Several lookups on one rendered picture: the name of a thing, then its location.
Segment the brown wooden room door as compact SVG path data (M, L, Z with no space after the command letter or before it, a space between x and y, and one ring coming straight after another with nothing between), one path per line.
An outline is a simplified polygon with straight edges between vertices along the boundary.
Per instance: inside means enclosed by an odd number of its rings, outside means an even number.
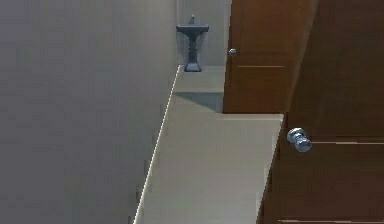
M384 224L384 0L318 0L257 224Z
M225 114L286 110L307 24L317 0L232 0ZM236 49L230 56L229 49Z

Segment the dark grey pedestal sink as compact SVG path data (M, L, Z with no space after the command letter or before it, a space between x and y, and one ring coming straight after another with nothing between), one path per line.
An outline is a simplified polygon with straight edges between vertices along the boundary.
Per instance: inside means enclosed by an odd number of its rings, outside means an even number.
M184 66L185 72L201 72L202 68L198 62L198 38L209 31L208 24L199 25L195 22L195 15L192 14L187 24L178 24L176 31L188 38L188 59Z

